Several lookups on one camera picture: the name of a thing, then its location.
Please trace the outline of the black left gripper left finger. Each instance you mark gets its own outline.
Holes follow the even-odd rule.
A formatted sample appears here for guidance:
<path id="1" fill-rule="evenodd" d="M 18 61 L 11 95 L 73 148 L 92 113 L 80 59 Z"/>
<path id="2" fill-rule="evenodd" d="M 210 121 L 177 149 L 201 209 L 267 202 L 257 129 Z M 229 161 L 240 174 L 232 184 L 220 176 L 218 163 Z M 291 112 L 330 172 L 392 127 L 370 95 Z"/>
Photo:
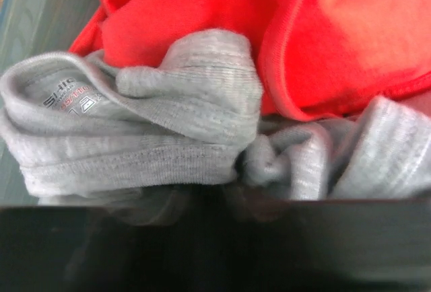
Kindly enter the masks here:
<path id="1" fill-rule="evenodd" d="M 93 208 L 1 210 L 2 291 L 214 291 L 188 219 L 128 225 Z"/>

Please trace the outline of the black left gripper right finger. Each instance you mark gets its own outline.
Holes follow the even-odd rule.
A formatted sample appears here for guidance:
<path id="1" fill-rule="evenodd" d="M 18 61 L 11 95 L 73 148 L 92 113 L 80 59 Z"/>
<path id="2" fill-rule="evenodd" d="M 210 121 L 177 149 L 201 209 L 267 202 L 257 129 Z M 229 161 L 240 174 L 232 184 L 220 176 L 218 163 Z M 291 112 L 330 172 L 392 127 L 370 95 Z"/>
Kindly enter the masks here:
<path id="1" fill-rule="evenodd" d="M 268 220 L 219 200 L 232 291 L 429 291 L 430 203 L 290 203 Z"/>

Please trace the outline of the grey tank top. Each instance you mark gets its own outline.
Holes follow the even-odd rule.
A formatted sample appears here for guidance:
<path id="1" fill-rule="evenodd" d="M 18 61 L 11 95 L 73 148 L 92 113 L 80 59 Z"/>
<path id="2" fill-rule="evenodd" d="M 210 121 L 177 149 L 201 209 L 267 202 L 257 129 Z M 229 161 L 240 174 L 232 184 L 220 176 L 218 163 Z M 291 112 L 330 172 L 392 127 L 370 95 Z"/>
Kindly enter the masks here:
<path id="1" fill-rule="evenodd" d="M 225 186 L 240 210 L 273 201 L 430 196 L 430 119 L 386 98 L 359 118 L 261 118 L 248 40 L 207 30 L 162 64 L 111 67 L 51 52 L 1 77 L 1 136 L 45 206 L 137 207 L 174 217 L 191 185 Z"/>

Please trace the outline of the red tank top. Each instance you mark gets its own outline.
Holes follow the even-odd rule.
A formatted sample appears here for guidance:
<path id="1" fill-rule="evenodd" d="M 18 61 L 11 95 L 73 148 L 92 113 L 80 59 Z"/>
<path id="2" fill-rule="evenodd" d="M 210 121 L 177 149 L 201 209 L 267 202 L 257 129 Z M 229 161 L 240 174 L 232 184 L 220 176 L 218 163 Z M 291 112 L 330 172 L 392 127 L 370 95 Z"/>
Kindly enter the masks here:
<path id="1" fill-rule="evenodd" d="M 430 0 L 100 0 L 71 51 L 156 66 L 209 28 L 250 40 L 266 114 L 312 120 L 430 89 Z"/>

